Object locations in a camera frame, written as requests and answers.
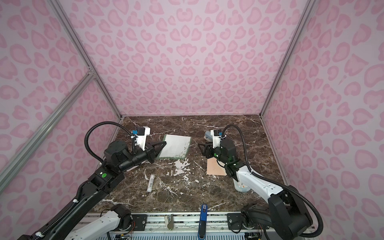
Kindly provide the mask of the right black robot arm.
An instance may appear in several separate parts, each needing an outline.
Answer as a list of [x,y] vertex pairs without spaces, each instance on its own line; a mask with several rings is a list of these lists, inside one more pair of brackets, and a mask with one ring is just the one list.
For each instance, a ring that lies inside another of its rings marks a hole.
[[271,227],[283,240],[313,237],[313,234],[306,233],[313,225],[308,211],[310,203],[297,189],[269,180],[248,168],[238,157],[236,146],[230,138],[218,144],[199,144],[198,147],[205,158],[215,158],[236,184],[250,188],[268,203],[266,208],[248,204],[241,209],[246,228],[256,225]]

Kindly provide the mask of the green bordered floral letter paper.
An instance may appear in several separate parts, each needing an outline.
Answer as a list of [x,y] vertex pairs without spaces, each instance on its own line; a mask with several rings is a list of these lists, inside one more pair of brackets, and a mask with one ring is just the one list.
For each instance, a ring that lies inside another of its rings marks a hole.
[[165,135],[163,141],[166,146],[161,150],[157,159],[185,159],[191,144],[191,137],[178,135]]

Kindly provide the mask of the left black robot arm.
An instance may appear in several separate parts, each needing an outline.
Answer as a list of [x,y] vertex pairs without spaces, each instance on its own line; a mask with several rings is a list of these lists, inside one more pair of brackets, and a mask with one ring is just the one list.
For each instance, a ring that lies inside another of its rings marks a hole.
[[114,141],[104,151],[106,159],[101,167],[78,187],[75,197],[47,224],[32,235],[20,240],[63,240],[86,214],[109,195],[122,180],[125,172],[141,163],[153,163],[167,142],[145,144],[144,149],[131,152],[126,142]]

